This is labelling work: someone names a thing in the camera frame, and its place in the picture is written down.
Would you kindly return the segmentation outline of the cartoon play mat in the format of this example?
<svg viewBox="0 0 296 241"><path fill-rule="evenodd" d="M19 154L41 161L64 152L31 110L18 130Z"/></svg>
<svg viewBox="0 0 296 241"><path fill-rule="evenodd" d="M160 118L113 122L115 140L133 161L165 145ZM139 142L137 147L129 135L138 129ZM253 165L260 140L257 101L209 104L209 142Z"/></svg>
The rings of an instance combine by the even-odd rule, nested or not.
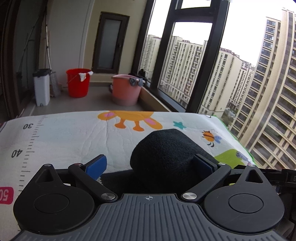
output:
<svg viewBox="0 0 296 241"><path fill-rule="evenodd" d="M17 118L1 124L1 240L20 231L13 204L39 168L86 163L103 154L107 172L130 169L135 146L148 134L174 128L219 162L254 161L215 116L153 111L83 111Z"/></svg>

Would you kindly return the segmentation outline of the dark framed small window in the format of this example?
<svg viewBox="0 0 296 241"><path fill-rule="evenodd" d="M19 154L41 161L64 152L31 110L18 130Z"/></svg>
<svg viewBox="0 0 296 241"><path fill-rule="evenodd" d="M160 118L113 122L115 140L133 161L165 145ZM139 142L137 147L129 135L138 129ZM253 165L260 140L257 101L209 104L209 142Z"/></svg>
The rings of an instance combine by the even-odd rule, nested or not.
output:
<svg viewBox="0 0 296 241"><path fill-rule="evenodd" d="M92 60L94 73L118 73L129 19L116 13L100 14Z"/></svg>

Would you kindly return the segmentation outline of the white rag on bucket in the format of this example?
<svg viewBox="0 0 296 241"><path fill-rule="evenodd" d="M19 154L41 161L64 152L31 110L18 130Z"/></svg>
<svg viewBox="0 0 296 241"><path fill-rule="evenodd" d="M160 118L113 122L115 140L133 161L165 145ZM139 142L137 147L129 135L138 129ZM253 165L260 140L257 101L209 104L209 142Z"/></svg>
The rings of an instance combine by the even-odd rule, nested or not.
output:
<svg viewBox="0 0 296 241"><path fill-rule="evenodd" d="M87 73L79 73L80 81L83 82L85 79L93 75L93 71L89 71Z"/></svg>

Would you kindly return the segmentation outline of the pink plastic bucket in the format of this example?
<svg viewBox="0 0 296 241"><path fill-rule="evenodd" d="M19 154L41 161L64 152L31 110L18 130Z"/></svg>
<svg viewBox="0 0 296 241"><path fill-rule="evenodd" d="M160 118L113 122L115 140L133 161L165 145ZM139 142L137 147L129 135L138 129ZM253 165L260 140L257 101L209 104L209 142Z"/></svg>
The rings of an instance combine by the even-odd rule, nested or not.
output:
<svg viewBox="0 0 296 241"><path fill-rule="evenodd" d="M142 87L131 86L129 79L139 78L132 75L119 74L112 77L112 100L121 106L137 104Z"/></svg>

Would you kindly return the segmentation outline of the red plastic bucket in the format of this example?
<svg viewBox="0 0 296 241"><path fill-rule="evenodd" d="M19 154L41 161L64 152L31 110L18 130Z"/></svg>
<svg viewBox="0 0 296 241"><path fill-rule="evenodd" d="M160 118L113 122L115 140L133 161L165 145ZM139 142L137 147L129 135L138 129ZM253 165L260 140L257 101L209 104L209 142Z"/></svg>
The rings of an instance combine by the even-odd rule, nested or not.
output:
<svg viewBox="0 0 296 241"><path fill-rule="evenodd" d="M85 68L75 68L66 71L68 93L70 97L82 98L88 94L90 77L81 82L79 73L87 73L89 71L91 70Z"/></svg>

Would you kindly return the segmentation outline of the white mop bucket bin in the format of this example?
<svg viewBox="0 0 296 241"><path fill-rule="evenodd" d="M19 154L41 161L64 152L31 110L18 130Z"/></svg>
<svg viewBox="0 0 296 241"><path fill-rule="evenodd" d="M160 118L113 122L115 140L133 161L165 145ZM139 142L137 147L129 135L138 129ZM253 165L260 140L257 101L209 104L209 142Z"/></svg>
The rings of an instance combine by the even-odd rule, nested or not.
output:
<svg viewBox="0 0 296 241"><path fill-rule="evenodd" d="M49 69L38 69L33 73L36 106L47 106L50 102L49 74Z"/></svg>

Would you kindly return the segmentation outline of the grey rag on pink bucket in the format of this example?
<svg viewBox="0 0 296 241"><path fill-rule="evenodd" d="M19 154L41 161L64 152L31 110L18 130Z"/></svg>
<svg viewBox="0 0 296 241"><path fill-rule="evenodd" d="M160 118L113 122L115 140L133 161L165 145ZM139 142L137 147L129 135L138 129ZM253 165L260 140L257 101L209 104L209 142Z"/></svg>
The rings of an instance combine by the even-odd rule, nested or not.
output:
<svg viewBox="0 0 296 241"><path fill-rule="evenodd" d="M145 84L145 80L143 80L142 78L130 78L129 83L131 86L137 85L139 87L143 87Z"/></svg>

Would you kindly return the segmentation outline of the black knit garment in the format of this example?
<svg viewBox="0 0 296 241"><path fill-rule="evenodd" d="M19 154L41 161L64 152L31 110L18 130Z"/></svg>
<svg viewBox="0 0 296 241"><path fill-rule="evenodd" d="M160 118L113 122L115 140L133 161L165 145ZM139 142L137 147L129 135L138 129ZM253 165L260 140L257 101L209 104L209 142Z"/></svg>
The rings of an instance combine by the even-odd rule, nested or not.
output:
<svg viewBox="0 0 296 241"><path fill-rule="evenodd" d="M202 180L197 177L197 167L191 163L196 154L217 162L179 130L154 131L134 148L131 169L103 174L100 180L119 196L125 193L180 195Z"/></svg>

